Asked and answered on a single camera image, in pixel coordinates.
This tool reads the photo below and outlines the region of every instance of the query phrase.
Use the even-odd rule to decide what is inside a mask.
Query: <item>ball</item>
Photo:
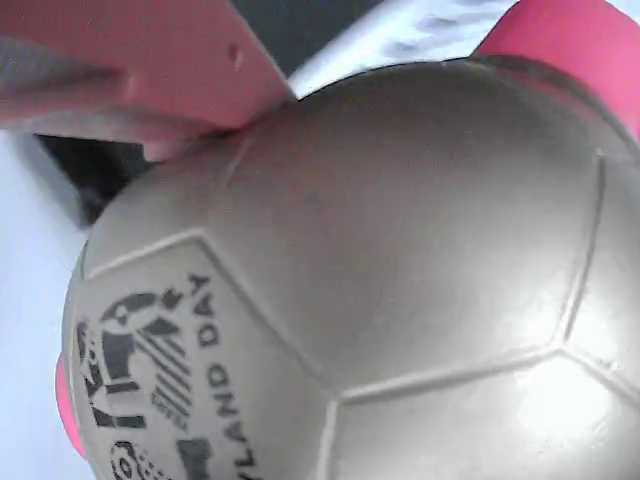
[[[98,478],[638,478],[640,155],[572,80],[381,69],[188,157],[70,286]]]

